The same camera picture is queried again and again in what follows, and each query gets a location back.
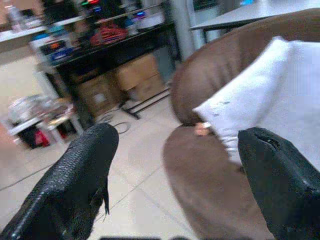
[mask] brown sofa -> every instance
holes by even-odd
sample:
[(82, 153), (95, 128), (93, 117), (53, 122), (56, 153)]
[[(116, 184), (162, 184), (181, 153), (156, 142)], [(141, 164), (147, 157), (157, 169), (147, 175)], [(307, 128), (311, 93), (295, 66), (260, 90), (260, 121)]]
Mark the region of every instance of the brown sofa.
[(248, 180), (212, 134), (194, 135), (192, 109), (251, 64), (274, 36), (320, 42), (320, 8), (267, 18), (205, 45), (178, 69), (172, 105), (181, 121), (163, 150), (171, 187), (199, 238), (272, 239)]

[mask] wall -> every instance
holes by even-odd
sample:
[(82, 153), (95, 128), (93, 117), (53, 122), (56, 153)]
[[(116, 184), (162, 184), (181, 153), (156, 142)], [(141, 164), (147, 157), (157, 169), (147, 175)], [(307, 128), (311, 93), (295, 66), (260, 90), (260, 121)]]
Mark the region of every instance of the wall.
[[(42, 13), (42, 1), (41, 0), (11, 0), (11, 5), (16, 6), (20, 10), (32, 9), (36, 15)], [(5, 9), (7, 3), (3, 0), (0, 1), (0, 24), (7, 22), (7, 10)]]
[(36, 65), (27, 46), (0, 53), (0, 116), (12, 101), (42, 92), (34, 75)]

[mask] gray table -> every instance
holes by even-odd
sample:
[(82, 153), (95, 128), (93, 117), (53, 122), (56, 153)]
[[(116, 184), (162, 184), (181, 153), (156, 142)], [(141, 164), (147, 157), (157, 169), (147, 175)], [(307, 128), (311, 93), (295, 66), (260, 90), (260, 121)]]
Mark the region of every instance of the gray table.
[(253, 4), (192, 26), (190, 30), (202, 30), (207, 43), (208, 31), (237, 28), (261, 19), (312, 8), (320, 8), (320, 0), (256, 0)]

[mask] black wire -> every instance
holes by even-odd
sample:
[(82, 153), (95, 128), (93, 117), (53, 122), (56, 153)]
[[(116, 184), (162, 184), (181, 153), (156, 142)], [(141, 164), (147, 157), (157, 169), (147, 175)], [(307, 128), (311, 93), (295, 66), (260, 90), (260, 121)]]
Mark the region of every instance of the black wire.
[(38, 171), (35, 171), (34, 173), (31, 173), (30, 175), (25, 176), (25, 177), (23, 177), (22, 179), (20, 179), (19, 181), (16, 181), (16, 182), (14, 182), (14, 183), (12, 183), (12, 184), (10, 184), (10, 185), (8, 185), (8, 186), (5, 186), (5, 187), (3, 187), (3, 188), (0, 188), (0, 192), (2, 192), (3, 190), (6, 190), (6, 189), (8, 189), (8, 188), (13, 187), (14, 185), (22, 182), (23, 180), (25, 180), (25, 179), (27, 179), (27, 178), (30, 178), (31, 176), (33, 176), (33, 175), (41, 172), (42, 170), (45, 170), (45, 169), (51, 167), (53, 164), (54, 164), (54, 163), (52, 163), (52, 164), (50, 164), (50, 165), (48, 165), (48, 166), (46, 166), (46, 167), (44, 167), (44, 168), (42, 168), (42, 169), (40, 169), (40, 170), (38, 170)]
[[(106, 112), (106, 113), (105, 113), (105, 116), (100, 120), (100, 122), (104, 122), (103, 119), (104, 119), (105, 117), (107, 117), (109, 113), (116, 112), (116, 111), (119, 111), (119, 110), (120, 110), (120, 108), (118, 108), (118, 109), (116, 109), (116, 110), (111, 110), (111, 111)], [(116, 125), (114, 125), (113, 127), (116, 128), (116, 127), (118, 127), (118, 126), (120, 126), (120, 125), (126, 125), (126, 129), (125, 129), (124, 131), (122, 131), (122, 132), (118, 132), (119, 135), (120, 135), (120, 134), (125, 134), (126, 132), (129, 131), (129, 129), (130, 129), (130, 127), (131, 127), (131, 124), (130, 124), (130, 122), (128, 122), (128, 121), (119, 122), (119, 123), (117, 123)], [(35, 171), (34, 173), (31, 173), (30, 175), (25, 176), (25, 177), (23, 177), (22, 179), (20, 179), (19, 181), (16, 181), (16, 182), (14, 182), (14, 183), (12, 183), (12, 184), (10, 184), (10, 185), (8, 185), (8, 186), (5, 186), (5, 187), (0, 188), (0, 192), (2, 192), (3, 190), (6, 190), (6, 189), (8, 189), (8, 188), (13, 187), (14, 185), (16, 185), (16, 184), (22, 182), (23, 180), (25, 180), (25, 179), (27, 179), (27, 178), (29, 178), (29, 177), (31, 177), (31, 176), (33, 176), (33, 175), (41, 172), (42, 170), (45, 170), (45, 169), (51, 167), (53, 164), (54, 164), (54, 163), (52, 163), (52, 164), (50, 164), (50, 165), (48, 165), (48, 166), (46, 166), (46, 167), (44, 167), (44, 168), (42, 168), (42, 169), (40, 169), (40, 170), (37, 170), (37, 171)]]
[(126, 129), (125, 129), (124, 131), (122, 131), (122, 132), (118, 132), (119, 135), (120, 135), (120, 134), (125, 134), (126, 132), (129, 131), (129, 129), (130, 129), (130, 127), (131, 127), (131, 124), (130, 124), (130, 122), (128, 122), (128, 121), (119, 122), (119, 123), (117, 123), (116, 125), (114, 125), (113, 127), (116, 128), (117, 126), (120, 126), (120, 125), (122, 125), (122, 124), (126, 125)]

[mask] white table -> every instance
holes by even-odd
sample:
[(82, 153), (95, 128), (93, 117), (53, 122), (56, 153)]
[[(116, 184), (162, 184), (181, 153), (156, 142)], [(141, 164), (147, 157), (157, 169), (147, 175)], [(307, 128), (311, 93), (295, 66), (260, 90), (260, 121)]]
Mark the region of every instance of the white table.
[[(69, 24), (81, 21), (83, 19), (84, 18), (82, 16), (77, 16), (77, 17), (73, 17), (70, 19), (55, 22), (54, 25), (56, 25), (56, 26), (69, 25)], [(22, 30), (19, 32), (14, 32), (12, 30), (2, 31), (2, 32), (0, 32), (0, 43), (5, 42), (5, 41), (10, 41), (13, 39), (17, 39), (17, 38), (26, 37), (26, 36), (34, 36), (35, 34), (45, 32), (46, 30), (47, 30), (46, 26), (38, 26), (35, 28)]]
[(190, 30), (202, 30), (207, 43), (208, 31), (237, 28), (261, 19), (312, 8), (320, 8), (320, 0), (256, 0), (253, 4), (192, 26)]

